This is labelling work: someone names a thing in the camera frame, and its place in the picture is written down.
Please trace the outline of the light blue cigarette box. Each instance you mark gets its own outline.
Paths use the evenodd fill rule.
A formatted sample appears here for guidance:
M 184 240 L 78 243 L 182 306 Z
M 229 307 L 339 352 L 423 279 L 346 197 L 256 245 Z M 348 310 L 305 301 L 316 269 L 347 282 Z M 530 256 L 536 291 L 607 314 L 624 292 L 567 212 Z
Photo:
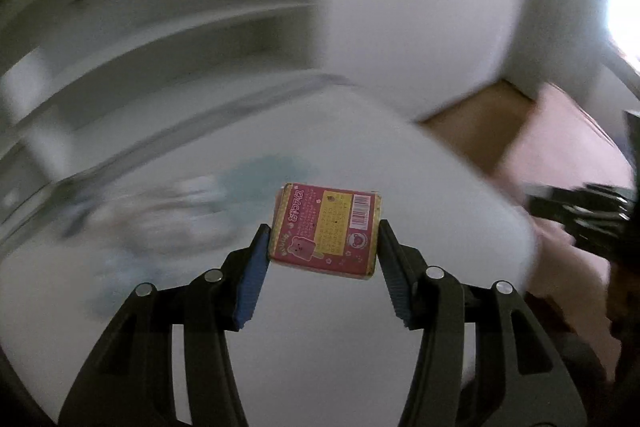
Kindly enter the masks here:
M 307 181 L 316 169 L 304 158 L 265 155 L 240 162 L 218 176 L 224 203 L 248 205 L 273 202 L 282 186 Z

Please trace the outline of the pink bed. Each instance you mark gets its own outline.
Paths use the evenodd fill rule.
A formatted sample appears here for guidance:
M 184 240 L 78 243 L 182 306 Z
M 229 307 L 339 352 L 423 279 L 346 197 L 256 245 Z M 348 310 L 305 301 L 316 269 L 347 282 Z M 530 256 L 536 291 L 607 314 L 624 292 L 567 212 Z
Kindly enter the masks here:
M 614 141 L 567 93 L 546 83 L 500 162 L 496 179 L 530 214 L 538 255 L 528 291 L 553 300 L 612 377 L 620 342 L 610 334 L 610 264 L 570 235 L 585 223 L 589 184 L 629 188 L 631 165 Z

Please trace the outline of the crumpled white tissue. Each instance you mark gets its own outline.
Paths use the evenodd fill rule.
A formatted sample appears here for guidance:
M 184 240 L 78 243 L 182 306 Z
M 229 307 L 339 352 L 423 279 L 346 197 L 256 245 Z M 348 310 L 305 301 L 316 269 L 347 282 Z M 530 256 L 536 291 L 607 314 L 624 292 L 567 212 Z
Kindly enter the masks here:
M 240 231 L 214 176 L 180 179 L 104 199 L 88 228 L 138 256 L 192 256 L 232 243 Z

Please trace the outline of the red snack box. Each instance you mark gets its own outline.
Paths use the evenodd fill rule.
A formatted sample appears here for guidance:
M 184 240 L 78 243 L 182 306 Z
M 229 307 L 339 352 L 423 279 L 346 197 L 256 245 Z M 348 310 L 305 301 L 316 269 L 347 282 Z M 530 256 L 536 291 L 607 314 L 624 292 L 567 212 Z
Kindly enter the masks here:
M 269 257 L 281 265 L 367 280 L 376 263 L 382 198 L 303 183 L 281 188 Z

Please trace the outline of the white desk with shelves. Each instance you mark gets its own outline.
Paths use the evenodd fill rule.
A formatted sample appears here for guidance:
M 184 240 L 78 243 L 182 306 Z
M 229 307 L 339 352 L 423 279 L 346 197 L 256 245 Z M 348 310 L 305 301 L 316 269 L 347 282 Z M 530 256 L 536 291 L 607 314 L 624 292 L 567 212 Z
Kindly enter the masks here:
M 461 282 L 522 287 L 524 212 L 418 121 L 495 80 L 523 0 L 1 0 L 1 421 L 57 426 L 108 322 L 272 231 L 231 205 L 227 246 L 138 256 L 88 228 L 104 199 L 304 158 L 303 183 L 375 192 L 398 239 Z M 269 257 L 226 335 L 249 426 L 393 426 L 420 336 L 367 280 Z

